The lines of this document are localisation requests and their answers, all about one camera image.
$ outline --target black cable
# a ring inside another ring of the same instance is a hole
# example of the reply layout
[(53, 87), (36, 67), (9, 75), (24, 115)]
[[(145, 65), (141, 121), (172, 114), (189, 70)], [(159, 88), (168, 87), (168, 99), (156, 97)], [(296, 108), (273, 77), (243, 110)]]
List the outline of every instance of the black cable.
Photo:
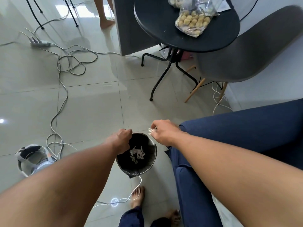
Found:
[(258, 2), (258, 0), (256, 0), (256, 2), (255, 2), (255, 4), (254, 4), (254, 6), (252, 7), (252, 9), (240, 20), (240, 21), (242, 21), (244, 18), (246, 18), (246, 16), (248, 15), (248, 14), (250, 14), (250, 12), (254, 9), (254, 7), (256, 6), (256, 3)]

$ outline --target gray chair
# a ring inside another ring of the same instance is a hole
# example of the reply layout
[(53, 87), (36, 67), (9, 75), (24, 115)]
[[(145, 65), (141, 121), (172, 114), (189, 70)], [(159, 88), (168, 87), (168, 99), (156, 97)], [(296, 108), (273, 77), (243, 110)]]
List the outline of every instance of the gray chair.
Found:
[(185, 103), (206, 79), (224, 82), (221, 100), (228, 82), (241, 82), (257, 75), (302, 31), (303, 10), (299, 6), (286, 6), (262, 19), (226, 48), (210, 53), (195, 53), (194, 60), (203, 79)]

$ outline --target floor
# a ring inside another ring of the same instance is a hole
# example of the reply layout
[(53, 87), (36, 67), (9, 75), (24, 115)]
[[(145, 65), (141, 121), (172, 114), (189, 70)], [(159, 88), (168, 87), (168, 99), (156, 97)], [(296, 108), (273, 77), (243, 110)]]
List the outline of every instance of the floor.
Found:
[[(32, 0), (29, 1), (41, 22), (67, 13), (62, 0), (37, 0), (44, 15), (39, 13)], [(65, 20), (46, 25), (44, 31), (39, 29), (37, 35), (64, 48), (77, 44), (99, 52), (119, 53), (116, 26), (101, 31), (92, 0), (73, 0), (75, 4), (83, 1), (85, 3), (76, 10), (79, 28), (68, 16)], [(110, 16), (106, 0), (104, 7)], [(30, 35), (25, 27), (33, 31), (37, 26), (25, 0), (0, 0), (0, 44), (12, 40), (18, 42), (0, 47), (0, 191), (22, 179), (13, 154), (20, 147), (32, 143), (45, 145), (46, 137), (51, 134), (50, 120), (66, 96), (58, 81), (57, 57), (32, 49), (23, 35), (17, 38), (18, 31)], [(157, 50), (159, 46), (148, 49), (159, 56)], [(51, 47), (50, 51), (64, 54), (56, 47)], [(93, 58), (88, 53), (76, 56), (82, 61)], [(168, 63), (150, 57), (146, 57), (144, 67), (140, 62), (132, 56), (100, 55), (96, 62), (86, 65), (84, 75), (62, 75), (69, 99), (53, 124), (66, 143), (82, 150), (101, 143), (119, 128), (147, 133), (155, 119), (181, 123), (212, 115), (216, 103), (211, 85), (200, 88), (185, 104), (184, 100), (194, 85), (176, 67), (169, 70), (155, 91), (154, 101), (150, 102), (150, 92)], [(180, 66), (186, 69), (192, 64), (193, 61), (184, 61)], [(199, 79), (196, 70), (191, 73)], [(225, 112), (229, 109), (218, 107), (215, 114)], [(179, 206), (171, 163), (164, 153), (166, 147), (160, 144), (157, 147), (158, 156), (153, 168), (142, 175), (142, 184), (146, 187), (143, 207), (146, 226), (169, 208)], [(54, 146), (53, 150), (58, 153), (59, 147)], [(67, 146), (63, 156), (73, 152), (75, 150)], [(128, 197), (137, 183), (138, 178), (130, 180), (114, 163), (99, 201)], [(86, 226), (118, 226), (121, 215), (128, 209), (129, 203), (96, 207), (91, 211)]]

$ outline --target blue fabric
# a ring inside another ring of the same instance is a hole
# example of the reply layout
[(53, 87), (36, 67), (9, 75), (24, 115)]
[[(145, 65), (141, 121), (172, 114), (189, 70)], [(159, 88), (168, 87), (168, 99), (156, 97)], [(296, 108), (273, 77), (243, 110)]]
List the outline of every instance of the blue fabric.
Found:
[[(142, 208), (137, 206), (126, 211), (120, 219), (119, 227), (144, 227)], [(171, 222), (168, 218), (162, 217), (153, 221), (151, 227), (171, 227)]]
[[(190, 120), (191, 135), (250, 149), (303, 169), (303, 99)], [(222, 226), (211, 194), (179, 150), (172, 161), (185, 227)]]

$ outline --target round black table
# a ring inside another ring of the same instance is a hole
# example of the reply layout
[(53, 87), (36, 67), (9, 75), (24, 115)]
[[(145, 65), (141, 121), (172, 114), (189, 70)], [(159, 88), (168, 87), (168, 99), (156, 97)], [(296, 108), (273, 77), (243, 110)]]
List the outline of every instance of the round black table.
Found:
[(169, 55), (166, 59), (145, 53), (142, 56), (151, 56), (161, 61), (170, 61), (151, 93), (150, 101), (154, 91), (162, 78), (169, 70), (172, 63), (191, 78), (195, 85), (198, 82), (190, 74), (178, 66), (184, 51), (204, 53), (223, 49), (230, 45), (240, 32), (240, 19), (234, 10), (230, 0), (226, 0), (231, 9), (221, 12), (219, 16), (213, 17), (204, 32), (197, 38), (191, 37), (178, 30), (175, 21), (179, 17), (179, 9), (169, 5), (168, 0), (136, 0), (134, 4), (134, 15), (141, 28), (151, 37), (157, 39), (159, 43), (167, 45)]

